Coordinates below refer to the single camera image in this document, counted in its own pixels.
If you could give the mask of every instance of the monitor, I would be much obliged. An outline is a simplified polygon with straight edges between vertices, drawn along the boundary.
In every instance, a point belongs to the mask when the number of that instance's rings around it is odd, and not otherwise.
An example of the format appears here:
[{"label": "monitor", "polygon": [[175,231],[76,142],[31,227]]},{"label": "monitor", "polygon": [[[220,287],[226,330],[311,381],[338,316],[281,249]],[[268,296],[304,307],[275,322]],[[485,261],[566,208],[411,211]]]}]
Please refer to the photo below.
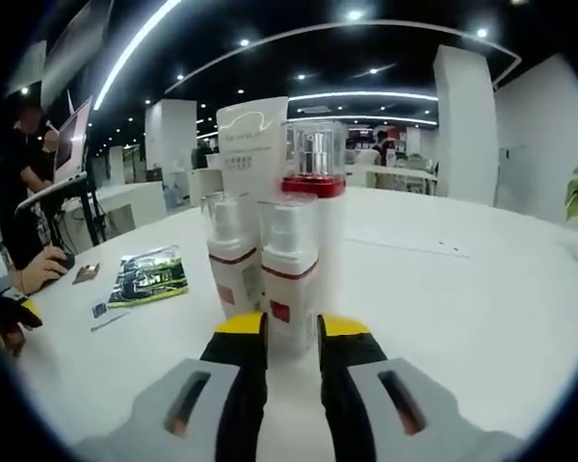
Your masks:
[{"label": "monitor", "polygon": [[54,166],[54,183],[75,176],[84,169],[84,146],[92,99],[86,101],[60,129]]}]

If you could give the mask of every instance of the hand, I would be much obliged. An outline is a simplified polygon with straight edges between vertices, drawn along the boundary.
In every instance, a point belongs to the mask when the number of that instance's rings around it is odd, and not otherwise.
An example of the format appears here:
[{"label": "hand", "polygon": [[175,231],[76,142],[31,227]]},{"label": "hand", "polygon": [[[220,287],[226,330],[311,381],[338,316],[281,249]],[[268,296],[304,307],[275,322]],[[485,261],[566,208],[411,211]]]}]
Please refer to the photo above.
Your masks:
[{"label": "hand", "polygon": [[23,269],[20,276],[21,292],[33,294],[38,292],[46,281],[60,279],[67,269],[56,260],[66,260],[66,255],[59,248],[48,246]]}]

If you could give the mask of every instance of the person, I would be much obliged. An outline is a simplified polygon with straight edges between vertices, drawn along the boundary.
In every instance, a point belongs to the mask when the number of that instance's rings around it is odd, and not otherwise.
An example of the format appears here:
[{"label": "person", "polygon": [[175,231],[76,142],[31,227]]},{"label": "person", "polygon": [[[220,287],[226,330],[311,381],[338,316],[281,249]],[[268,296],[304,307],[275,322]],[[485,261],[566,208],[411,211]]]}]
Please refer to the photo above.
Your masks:
[{"label": "person", "polygon": [[9,271],[11,284],[25,295],[38,292],[47,281],[60,279],[67,273],[67,269],[60,264],[66,260],[65,253],[58,247],[44,248],[23,269]]},{"label": "person", "polygon": [[41,180],[33,166],[40,160],[35,139],[42,119],[39,106],[27,105],[17,124],[6,134],[0,155],[0,231],[16,269],[23,270],[43,250],[37,218],[30,210],[15,216],[17,205],[28,198],[28,190],[38,193],[51,186]]},{"label": "person", "polygon": [[387,167],[387,149],[394,149],[394,143],[387,139],[387,133],[382,130],[377,132],[377,144],[373,149],[379,152],[379,164],[382,167]]}]

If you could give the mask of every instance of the white wall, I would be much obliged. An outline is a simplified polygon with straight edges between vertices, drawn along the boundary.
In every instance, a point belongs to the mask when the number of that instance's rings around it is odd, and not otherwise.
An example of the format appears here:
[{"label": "white wall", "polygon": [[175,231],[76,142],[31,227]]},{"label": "white wall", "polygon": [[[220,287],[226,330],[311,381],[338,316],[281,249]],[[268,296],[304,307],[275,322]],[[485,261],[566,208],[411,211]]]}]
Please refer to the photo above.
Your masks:
[{"label": "white wall", "polygon": [[578,81],[572,69],[555,55],[498,90],[495,102],[497,207],[564,223],[566,185],[578,166]]}]

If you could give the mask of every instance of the small card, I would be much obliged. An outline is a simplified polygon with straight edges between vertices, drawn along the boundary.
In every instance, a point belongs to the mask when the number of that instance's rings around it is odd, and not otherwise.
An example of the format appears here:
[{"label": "small card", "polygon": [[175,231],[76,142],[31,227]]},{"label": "small card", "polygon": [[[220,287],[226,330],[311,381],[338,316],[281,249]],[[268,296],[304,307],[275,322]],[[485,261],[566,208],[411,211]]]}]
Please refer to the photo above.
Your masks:
[{"label": "small card", "polygon": [[85,265],[81,267],[79,271],[77,271],[73,285],[79,284],[81,282],[92,281],[98,274],[99,270],[100,263],[97,263],[96,265]]}]

